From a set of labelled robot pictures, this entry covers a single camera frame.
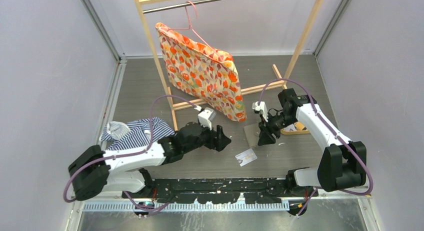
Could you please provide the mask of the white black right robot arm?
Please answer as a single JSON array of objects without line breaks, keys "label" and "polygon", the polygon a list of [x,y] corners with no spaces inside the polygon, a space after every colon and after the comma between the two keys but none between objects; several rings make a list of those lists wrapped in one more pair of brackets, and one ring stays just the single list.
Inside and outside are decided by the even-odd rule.
[{"label": "white black right robot arm", "polygon": [[306,187],[322,188],[326,192],[359,187],[366,183],[367,149],[361,141],[351,141],[322,113],[317,101],[308,95],[297,95],[294,89],[278,94],[281,109],[272,115],[264,101],[252,104],[259,114],[258,146],[275,144],[281,130],[297,122],[303,124],[322,150],[317,168],[292,169],[285,177],[285,189],[299,196]]}]

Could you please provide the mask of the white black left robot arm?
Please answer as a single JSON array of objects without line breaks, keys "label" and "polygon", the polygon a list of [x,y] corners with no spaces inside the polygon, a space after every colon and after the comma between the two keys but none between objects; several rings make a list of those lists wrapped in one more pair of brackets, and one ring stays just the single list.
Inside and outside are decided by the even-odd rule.
[{"label": "white black left robot arm", "polygon": [[63,192],[64,200],[85,201],[102,192],[118,191],[148,198],[154,188],[143,168],[175,163],[201,147],[220,152],[231,142],[220,125],[209,128],[189,122],[150,145],[117,151],[92,145],[68,166],[70,179]]}]

